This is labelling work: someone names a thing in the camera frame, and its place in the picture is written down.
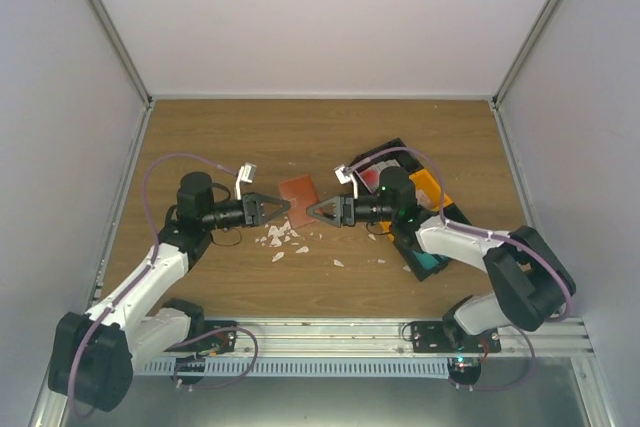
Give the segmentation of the brown leather card holder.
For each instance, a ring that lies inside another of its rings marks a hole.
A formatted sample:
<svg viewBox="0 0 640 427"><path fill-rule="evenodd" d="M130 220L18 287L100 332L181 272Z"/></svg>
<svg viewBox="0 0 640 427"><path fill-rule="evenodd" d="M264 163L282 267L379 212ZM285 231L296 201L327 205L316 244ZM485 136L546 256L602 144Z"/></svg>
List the brown leather card holder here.
<svg viewBox="0 0 640 427"><path fill-rule="evenodd" d="M319 202L318 193L310 175L283 180L278 188L281 198L290 203L287 216L293 229L304 227L315 221L307 214L307 209Z"/></svg>

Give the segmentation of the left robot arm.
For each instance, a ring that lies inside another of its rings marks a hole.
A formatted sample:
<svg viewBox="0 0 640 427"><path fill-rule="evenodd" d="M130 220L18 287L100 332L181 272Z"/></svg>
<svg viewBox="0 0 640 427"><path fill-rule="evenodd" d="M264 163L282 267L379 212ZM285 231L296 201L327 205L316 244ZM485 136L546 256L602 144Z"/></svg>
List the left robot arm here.
<svg viewBox="0 0 640 427"><path fill-rule="evenodd" d="M213 190L209 174L186 174L138 267L85 313L60 319L47 378L51 391L109 412L123 400L135 372L161 352L203 345L201 321L176 307L163 307L155 316L149 311L195 267L212 244L213 231L262 226L290 208L284 199L254 192L218 201Z"/></svg>

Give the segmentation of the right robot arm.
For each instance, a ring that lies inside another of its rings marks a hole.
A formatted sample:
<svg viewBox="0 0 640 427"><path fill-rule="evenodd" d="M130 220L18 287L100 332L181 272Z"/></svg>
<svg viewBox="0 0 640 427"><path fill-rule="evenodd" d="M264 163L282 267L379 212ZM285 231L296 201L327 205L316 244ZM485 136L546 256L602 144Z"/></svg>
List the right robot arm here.
<svg viewBox="0 0 640 427"><path fill-rule="evenodd" d="M429 210L419 204L414 182L401 167L385 168L372 194L339 194L307 213L336 227L386 222L404 248L484 272L491 293L470 296L443 316L443 340L453 351L464 352L480 335L509 325L534 332L548 320L564 320L571 310L575 283L537 230L492 231Z"/></svg>

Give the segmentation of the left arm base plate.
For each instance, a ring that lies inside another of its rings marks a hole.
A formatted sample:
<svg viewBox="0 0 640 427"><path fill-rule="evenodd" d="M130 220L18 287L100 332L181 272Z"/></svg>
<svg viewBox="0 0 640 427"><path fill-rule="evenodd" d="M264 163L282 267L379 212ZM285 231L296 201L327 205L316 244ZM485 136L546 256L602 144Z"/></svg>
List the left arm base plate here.
<svg viewBox="0 0 640 427"><path fill-rule="evenodd" d="M200 335L208 333L212 330L219 330L221 328L237 327L238 323L233 320L210 320L205 319L201 326L191 327L187 340L191 340ZM229 330L216 334L210 334L207 337L184 346L171 346L165 349L165 352L215 352L216 354L233 352L236 343L236 331Z"/></svg>

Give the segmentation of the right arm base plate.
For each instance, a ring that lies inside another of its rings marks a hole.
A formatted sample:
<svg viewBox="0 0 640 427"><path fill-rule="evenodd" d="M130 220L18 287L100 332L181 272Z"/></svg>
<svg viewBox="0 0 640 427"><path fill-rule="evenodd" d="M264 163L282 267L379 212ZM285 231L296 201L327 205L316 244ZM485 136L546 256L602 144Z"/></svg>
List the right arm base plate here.
<svg viewBox="0 0 640 427"><path fill-rule="evenodd" d="M411 343L414 353L467 355L499 353L502 350L496 329L471 336L441 320L409 322L402 327L400 335Z"/></svg>

